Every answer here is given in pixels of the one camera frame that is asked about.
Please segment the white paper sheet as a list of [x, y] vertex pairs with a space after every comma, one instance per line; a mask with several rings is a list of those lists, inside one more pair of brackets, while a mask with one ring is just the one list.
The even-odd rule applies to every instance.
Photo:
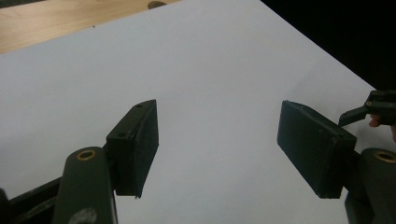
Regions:
[[60, 176], [152, 99], [159, 148], [120, 224], [348, 224], [277, 145], [280, 107], [335, 120], [369, 92], [260, 0], [183, 0], [0, 55], [0, 188]]

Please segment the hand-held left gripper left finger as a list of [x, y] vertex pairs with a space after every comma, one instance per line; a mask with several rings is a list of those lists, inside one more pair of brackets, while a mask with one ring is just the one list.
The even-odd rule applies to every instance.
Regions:
[[156, 100], [133, 106], [106, 137], [113, 188], [119, 196], [142, 196], [159, 146]]

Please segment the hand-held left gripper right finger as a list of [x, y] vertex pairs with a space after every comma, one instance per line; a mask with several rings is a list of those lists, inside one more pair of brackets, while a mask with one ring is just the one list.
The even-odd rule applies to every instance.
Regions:
[[357, 137], [314, 109], [284, 101], [277, 144], [322, 199], [338, 199]]

